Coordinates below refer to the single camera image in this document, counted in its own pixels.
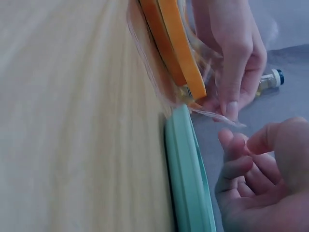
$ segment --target bottle cap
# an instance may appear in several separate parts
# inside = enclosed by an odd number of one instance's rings
[[[279,76],[280,76],[280,85],[283,85],[284,83],[284,75],[283,72],[280,69],[277,69]]]
[[[280,69],[273,69],[272,70],[273,75],[276,78],[276,86],[275,87],[279,87],[281,85],[283,85],[284,83],[284,76],[283,76],[283,72]]]

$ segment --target small bottle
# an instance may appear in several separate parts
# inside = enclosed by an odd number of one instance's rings
[[[284,83],[283,72],[280,69],[272,69],[272,73],[263,75],[256,96],[260,96],[266,89],[277,88]]]

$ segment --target wooden surface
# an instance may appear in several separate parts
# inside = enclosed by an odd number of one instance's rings
[[[1,231],[173,231],[164,107],[126,5],[0,2]]]

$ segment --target transparent plastic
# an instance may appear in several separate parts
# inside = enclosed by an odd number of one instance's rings
[[[186,0],[177,0],[177,5],[191,55],[197,64],[207,93],[205,97],[200,99],[192,97],[191,90],[187,85],[175,85],[166,64],[160,56],[140,2],[138,0],[129,0],[127,10],[128,27],[158,97],[170,107],[175,108],[186,103],[192,112],[203,114],[236,127],[244,127],[245,125],[240,122],[231,121],[219,114],[221,110],[218,101],[217,82],[221,76],[223,57],[207,47],[195,35],[190,22],[192,15],[188,12],[188,10],[191,10],[191,6],[188,5],[187,7]]]

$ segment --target mint green plastic part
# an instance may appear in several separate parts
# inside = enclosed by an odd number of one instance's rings
[[[216,232],[204,163],[186,105],[167,120],[165,142],[179,232]]]

